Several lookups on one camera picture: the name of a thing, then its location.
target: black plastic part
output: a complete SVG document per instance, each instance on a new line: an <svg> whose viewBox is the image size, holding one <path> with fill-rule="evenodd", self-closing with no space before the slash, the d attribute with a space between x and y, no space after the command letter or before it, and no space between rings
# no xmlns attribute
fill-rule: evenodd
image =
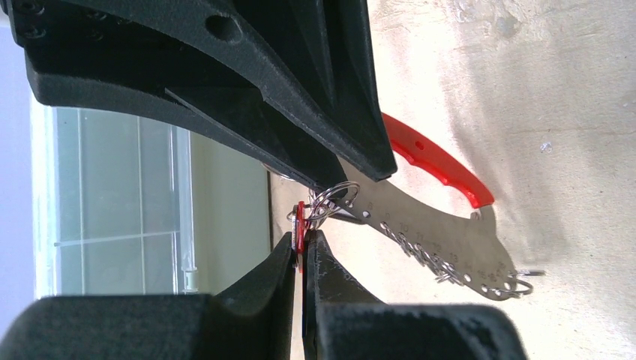
<svg viewBox="0 0 636 360"><path fill-rule="evenodd" d="M182 126L316 190L345 180L336 155L374 180L397 169L378 106L365 0L13 0L7 7L31 87L45 104Z"/></svg>
<svg viewBox="0 0 636 360"><path fill-rule="evenodd" d="M289 359L295 254L291 233L216 296L45 298L0 343L0 359ZM302 338L307 360L523 360L503 313L485 306L390 305L307 233Z"/></svg>
<svg viewBox="0 0 636 360"><path fill-rule="evenodd" d="M322 359L524 360L515 327L478 305L324 304Z"/></svg>
<svg viewBox="0 0 636 360"><path fill-rule="evenodd" d="M515 327L499 310L384 304L334 258L321 231L305 238L307 360L526 358Z"/></svg>
<svg viewBox="0 0 636 360"><path fill-rule="evenodd" d="M286 234L217 296L45 298L0 343L0 359L289 359L294 257Z"/></svg>

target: small metal link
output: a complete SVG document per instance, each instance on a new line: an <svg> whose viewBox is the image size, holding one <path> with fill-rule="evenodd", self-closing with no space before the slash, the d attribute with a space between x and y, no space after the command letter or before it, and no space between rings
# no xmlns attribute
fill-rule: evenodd
<svg viewBox="0 0 636 360"><path fill-rule="evenodd" d="M348 204L353 204L356 201L356 197L360 191L360 185L354 181L345 181L340 184L336 184L333 187L323 191L322 193L316 194L312 190L309 191L309 200L310 203L305 205L306 209L310 209L310 214L306 217L305 220L305 229L307 230L317 230L321 225L325 223L325 221L338 212L340 207L335 204L335 202L331 201L331 198L341 192L353 190L353 195L346 201ZM296 209L294 209L287 214L287 220L295 221L296 220Z"/></svg>
<svg viewBox="0 0 636 360"><path fill-rule="evenodd" d="M451 284L456 284L462 287L465 285L464 281L472 280L469 274L462 277L461 274L455 270L453 264L440 258L435 253L428 253L422 248L420 244L409 243L407 241L407 237L403 233L400 232L396 234L393 230L391 230L387 223L380 223L380 227L382 227L382 229L384 230L385 235L387 235L391 240L400 245L400 247L408 257L413 256L418 261L418 263L420 263L420 265L429 268L430 271L433 272L433 274L435 275L435 281L438 284L441 284L444 281L448 281ZM482 290L485 293L488 291L492 291L495 295L498 296L506 294L511 298L518 299L521 296L530 295L534 290L534 286L531 283L525 280L521 280L519 279L519 277L544 275L545 271L542 270L519 270L516 271L514 274L510 274L508 276L509 283L521 285L523 287L526 287L526 289L498 289L489 286L483 286Z"/></svg>

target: red plastic piece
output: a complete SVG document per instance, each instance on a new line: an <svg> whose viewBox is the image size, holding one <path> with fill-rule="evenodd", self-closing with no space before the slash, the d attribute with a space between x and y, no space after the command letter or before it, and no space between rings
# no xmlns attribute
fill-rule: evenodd
<svg viewBox="0 0 636 360"><path fill-rule="evenodd" d="M305 250L305 202L298 202L298 209L296 210L296 252L298 254L303 253Z"/></svg>
<svg viewBox="0 0 636 360"><path fill-rule="evenodd" d="M474 209L494 203L493 194L486 185L435 142L390 115L383 113L382 119L391 147L409 164L461 191Z"/></svg>
<svg viewBox="0 0 636 360"><path fill-rule="evenodd" d="M305 202L298 202L296 209L296 259L298 263L298 272L302 274L303 264L302 255L305 252Z"/></svg>

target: red handle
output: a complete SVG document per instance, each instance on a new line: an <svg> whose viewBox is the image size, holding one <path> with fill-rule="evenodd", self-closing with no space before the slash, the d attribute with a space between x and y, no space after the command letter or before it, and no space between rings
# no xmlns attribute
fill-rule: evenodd
<svg viewBox="0 0 636 360"><path fill-rule="evenodd" d="M391 147L409 164L461 191L474 209L494 203L488 188L448 152L396 118L382 114L382 119Z"/></svg>

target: white wall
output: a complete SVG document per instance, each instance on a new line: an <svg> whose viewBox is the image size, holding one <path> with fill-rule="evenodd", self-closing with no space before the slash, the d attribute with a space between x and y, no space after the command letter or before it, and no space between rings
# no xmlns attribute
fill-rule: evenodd
<svg viewBox="0 0 636 360"><path fill-rule="evenodd" d="M0 28L8 28L9 27L9 17L7 14L0 11Z"/></svg>
<svg viewBox="0 0 636 360"><path fill-rule="evenodd" d="M198 287L216 294L270 252L267 173L218 142L196 134L191 139Z"/></svg>
<svg viewBox="0 0 636 360"><path fill-rule="evenodd" d="M0 338L35 298L31 139L24 52L0 28Z"/></svg>

